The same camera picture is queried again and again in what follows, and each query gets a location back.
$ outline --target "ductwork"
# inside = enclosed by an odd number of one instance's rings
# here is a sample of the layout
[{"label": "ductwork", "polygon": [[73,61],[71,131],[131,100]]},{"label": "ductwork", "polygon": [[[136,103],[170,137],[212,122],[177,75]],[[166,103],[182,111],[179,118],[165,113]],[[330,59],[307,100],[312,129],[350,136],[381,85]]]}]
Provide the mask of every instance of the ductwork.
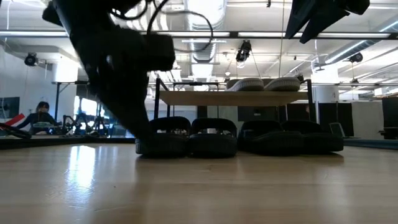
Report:
[{"label": "ductwork", "polygon": [[[388,21],[384,22],[373,32],[397,32],[398,31],[398,15],[394,16],[393,18],[389,19]],[[360,53],[362,50],[373,46],[380,42],[381,40],[362,40],[362,41],[354,41],[346,46],[338,49],[337,51],[329,54],[326,59],[325,63],[327,65],[340,62],[346,58],[349,58],[357,53]]]},{"label": "ductwork", "polygon": [[[221,30],[226,12],[226,0],[184,0],[186,10],[204,15],[211,23],[213,30]],[[206,20],[201,17],[189,15],[188,25],[190,30],[209,31]],[[206,43],[191,43],[192,50],[204,48]],[[205,50],[192,54],[194,63],[214,62],[216,44],[210,44]],[[213,71],[213,65],[192,65],[192,73],[195,78],[209,78]]]}]

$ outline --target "ceiling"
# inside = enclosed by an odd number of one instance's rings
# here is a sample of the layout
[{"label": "ceiling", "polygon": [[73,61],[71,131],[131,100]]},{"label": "ceiling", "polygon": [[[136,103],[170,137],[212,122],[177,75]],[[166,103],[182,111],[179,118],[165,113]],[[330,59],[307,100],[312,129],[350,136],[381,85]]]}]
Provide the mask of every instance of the ceiling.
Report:
[{"label": "ceiling", "polygon": [[[291,0],[272,1],[271,7],[266,7],[266,1],[260,0],[230,0],[226,8],[226,17],[224,20],[223,30],[227,31],[269,31],[277,32],[286,29],[287,21],[290,16]],[[8,0],[3,0],[0,8],[0,30],[62,30],[53,24],[49,24],[41,19],[44,5],[40,0],[14,0],[10,4],[9,11],[7,7]],[[181,9],[182,1],[171,0],[167,6],[167,10]],[[371,0],[371,7],[364,15],[358,16],[352,14],[331,27],[327,28],[328,32],[374,32],[377,31],[378,25],[383,22],[398,18],[398,2],[396,0]],[[141,19],[137,24],[145,26],[152,10],[146,15],[145,19]],[[167,16],[166,23],[169,30],[187,30],[185,16]],[[162,27],[158,18],[157,27]],[[179,49],[189,49],[189,44],[183,43],[185,39],[175,39],[175,47]],[[306,44],[301,44],[299,40],[280,40],[280,39],[252,39],[253,55],[248,58],[244,68],[237,68],[235,53],[242,43],[242,39],[225,39],[225,42],[218,44],[216,50],[216,59],[213,67],[213,77],[222,82],[226,78],[226,72],[231,77],[283,77],[291,72],[300,64],[298,72],[309,77],[312,73],[310,68],[310,60],[316,55],[328,55],[346,44],[352,43],[353,40],[317,40],[315,48],[315,40],[311,40]],[[52,38],[9,38],[7,43],[12,46],[15,54],[19,54],[24,46],[55,46],[66,52],[68,57],[77,58],[76,53],[68,39],[52,39]],[[375,76],[369,77],[364,82],[398,82],[398,70],[394,63],[398,62],[398,41],[383,40],[373,45],[361,53],[364,60],[360,64],[352,64],[348,62],[339,62],[339,78],[341,82],[348,82],[353,77],[363,74],[371,74],[383,67],[391,65],[391,70],[382,72]],[[371,60],[378,55],[382,55],[377,59]],[[177,52],[177,63],[181,66],[181,77],[188,78],[191,73],[191,57],[189,54]]]}]

